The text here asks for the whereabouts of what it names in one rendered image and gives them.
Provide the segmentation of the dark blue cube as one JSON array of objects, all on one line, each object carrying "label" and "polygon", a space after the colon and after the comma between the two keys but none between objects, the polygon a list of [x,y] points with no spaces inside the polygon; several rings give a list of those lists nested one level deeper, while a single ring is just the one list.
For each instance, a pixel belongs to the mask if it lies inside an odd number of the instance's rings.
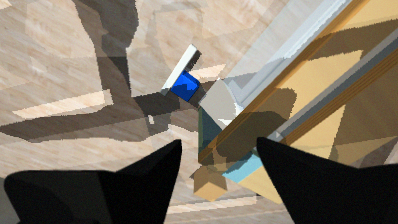
[{"label": "dark blue cube", "polygon": [[199,88],[199,80],[183,70],[174,83],[171,92],[188,102]]}]

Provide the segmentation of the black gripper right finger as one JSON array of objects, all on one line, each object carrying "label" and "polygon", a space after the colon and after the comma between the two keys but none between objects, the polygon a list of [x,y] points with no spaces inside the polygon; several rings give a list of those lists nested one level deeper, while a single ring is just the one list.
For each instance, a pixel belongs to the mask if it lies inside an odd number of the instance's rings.
[{"label": "black gripper right finger", "polygon": [[398,222],[398,164],[356,168],[265,137],[256,148],[295,224]]}]

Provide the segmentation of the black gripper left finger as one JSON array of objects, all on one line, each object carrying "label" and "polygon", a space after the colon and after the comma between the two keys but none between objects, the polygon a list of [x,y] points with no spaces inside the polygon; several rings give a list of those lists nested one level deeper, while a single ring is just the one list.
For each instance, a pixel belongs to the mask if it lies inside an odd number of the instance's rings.
[{"label": "black gripper left finger", "polygon": [[117,171],[25,170],[10,173],[4,189],[20,221],[35,216],[164,224],[181,156],[176,139]]}]

